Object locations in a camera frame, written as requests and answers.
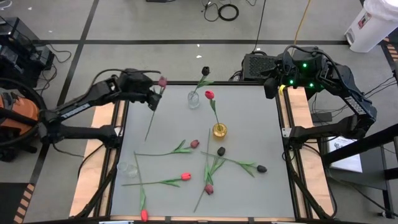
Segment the white container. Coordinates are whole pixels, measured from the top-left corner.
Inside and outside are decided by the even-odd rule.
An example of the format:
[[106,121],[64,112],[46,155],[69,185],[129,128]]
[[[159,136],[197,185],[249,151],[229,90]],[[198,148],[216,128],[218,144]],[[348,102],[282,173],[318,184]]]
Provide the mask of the white container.
[[366,53],[397,27],[397,0],[365,0],[345,36],[353,52]]

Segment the gray concrete floor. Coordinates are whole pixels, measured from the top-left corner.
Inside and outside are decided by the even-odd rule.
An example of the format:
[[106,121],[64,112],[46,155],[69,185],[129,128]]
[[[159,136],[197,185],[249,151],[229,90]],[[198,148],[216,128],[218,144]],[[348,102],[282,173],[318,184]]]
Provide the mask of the gray concrete floor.
[[[34,0],[13,1],[1,15],[18,16],[36,35],[46,40],[79,40],[94,0]],[[170,39],[247,39],[255,40],[263,0],[250,6],[243,0],[232,0],[239,7],[239,17],[233,22],[203,18],[200,0],[176,0],[166,4],[147,3],[145,0],[99,0],[90,26],[89,40],[170,40]],[[293,40],[305,9],[306,0],[268,0],[259,38],[262,40]],[[343,34],[361,10],[359,0],[316,0],[309,7],[299,40],[343,40]],[[233,12],[225,10],[229,16]],[[207,16],[214,18],[209,10]],[[77,46],[54,45],[59,50],[70,50],[74,57]],[[269,55],[283,51],[285,45],[258,45]],[[356,83],[367,91],[391,76],[391,69],[379,46],[367,54],[351,52],[345,45],[319,45],[337,62],[351,67]],[[169,45],[84,45],[67,94],[70,100],[86,91],[94,75],[105,68],[140,68],[160,70],[170,80],[197,80],[203,66],[210,66],[213,80],[227,80],[240,70],[244,54],[253,45],[234,44],[169,44]],[[58,101],[72,59],[55,65],[58,76],[45,91],[48,107]],[[398,89],[389,87],[371,99],[378,110],[377,122],[369,133],[398,123]],[[337,109],[343,102],[328,93],[321,93],[317,109]],[[70,125],[89,126],[93,110],[68,121]],[[344,111],[338,121],[349,115]],[[61,149],[83,153],[85,141],[62,141]],[[387,154],[387,165],[396,167],[395,156]],[[0,163],[0,182],[28,182],[38,154],[22,154],[11,164]],[[76,186],[80,158],[59,154],[50,148],[39,177],[26,222],[67,218]],[[337,217],[341,220],[365,223],[397,223],[376,217],[380,210],[351,188],[331,182],[338,204]],[[398,182],[391,181],[391,189]],[[381,191],[361,188],[374,200],[382,203]],[[398,194],[393,192],[395,208]]]

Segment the yellow and black hazard tape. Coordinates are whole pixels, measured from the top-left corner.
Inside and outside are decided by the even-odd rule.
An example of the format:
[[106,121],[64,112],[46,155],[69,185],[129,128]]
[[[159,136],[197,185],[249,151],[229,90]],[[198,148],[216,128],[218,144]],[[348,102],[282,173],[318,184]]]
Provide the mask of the yellow and black hazard tape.
[[397,61],[398,60],[398,52],[397,52],[397,49],[392,44],[389,43],[390,38],[386,37],[383,40],[386,42],[387,50],[390,53],[393,61]]
[[30,200],[32,199],[33,191],[35,186],[33,184],[28,184],[22,195],[21,201],[19,202],[19,207],[14,217],[14,224],[23,223],[26,215],[27,207],[29,206]]

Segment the table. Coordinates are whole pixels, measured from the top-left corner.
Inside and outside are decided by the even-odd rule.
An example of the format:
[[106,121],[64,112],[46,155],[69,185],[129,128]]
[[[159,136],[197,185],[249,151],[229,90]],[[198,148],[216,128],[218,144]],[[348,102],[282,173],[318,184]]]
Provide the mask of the table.
[[[289,126],[288,122],[288,108],[290,106],[292,117],[296,126],[303,127],[312,127],[312,120],[310,111],[308,108],[307,98],[305,96],[305,92],[303,88],[299,88],[296,90],[288,89],[287,93],[289,94],[290,105],[286,106],[284,100],[280,101],[281,112],[283,116],[283,120],[285,126]],[[128,104],[121,102],[118,106],[118,110],[115,109],[114,105],[108,104],[104,106],[99,106],[95,109],[95,115],[93,118],[92,127],[100,127],[104,124],[109,124],[112,122],[116,125],[120,125],[123,122],[123,114],[126,111],[126,107]],[[101,142],[98,140],[89,140],[86,145],[85,156],[89,155],[93,150],[95,150]],[[305,180],[307,183],[307,188],[317,200],[317,202],[322,206],[322,208],[327,212],[327,214],[331,215],[333,213],[333,207],[330,200],[330,194],[328,191],[328,186],[326,182],[325,173],[323,171],[322,161],[318,155],[314,152],[306,149],[302,149],[301,152],[302,159],[302,167],[303,172],[305,174]],[[108,153],[109,163],[112,164],[114,159],[114,151]],[[72,207],[70,210],[70,215],[76,215],[79,213],[82,208],[87,204],[92,195],[95,193],[99,186],[101,171],[104,165],[104,158],[106,157],[106,149],[100,149],[96,154],[91,157],[86,164],[81,169],[80,177],[78,179],[78,183],[76,185],[75,196],[73,199]],[[107,204],[110,202],[109,197],[112,192],[109,191],[109,186],[103,194],[101,200],[100,209],[97,210],[97,214],[99,216],[107,215]],[[299,216],[302,218],[307,217],[305,212],[305,204],[303,201],[302,194],[299,189],[296,187],[297,191],[297,202],[299,207]],[[111,217],[113,220],[138,220],[140,217],[138,216],[129,216],[129,217]],[[165,220],[165,217],[150,217],[150,220]],[[241,218],[228,218],[228,217],[171,217],[173,221],[199,221],[199,220],[208,220],[208,221],[241,221],[247,222],[247,217]],[[284,218],[284,217],[267,217],[267,218],[254,218],[256,222],[265,222],[265,221],[293,221],[293,218]]]

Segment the red tulip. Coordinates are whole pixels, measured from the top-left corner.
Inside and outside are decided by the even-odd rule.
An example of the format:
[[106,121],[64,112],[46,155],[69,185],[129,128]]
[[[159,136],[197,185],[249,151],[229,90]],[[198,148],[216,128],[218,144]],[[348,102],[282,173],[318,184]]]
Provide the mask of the red tulip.
[[213,186],[212,186],[211,184],[206,185],[205,191],[206,191],[206,193],[207,193],[208,195],[213,194],[213,193],[214,193]]
[[145,209],[141,210],[141,220],[144,222],[148,221],[148,211]]
[[212,99],[214,98],[214,93],[213,93],[212,91],[210,91],[210,90],[207,90],[207,91],[205,92],[205,96],[206,96],[209,100],[212,100]]
[[159,79],[159,82],[157,84],[163,88],[166,88],[167,79],[165,77],[161,76]]
[[181,179],[182,180],[190,180],[191,179],[191,174],[190,173],[183,173],[183,174],[181,174]]
[[191,148],[196,149],[199,146],[199,140],[193,140],[191,142]]

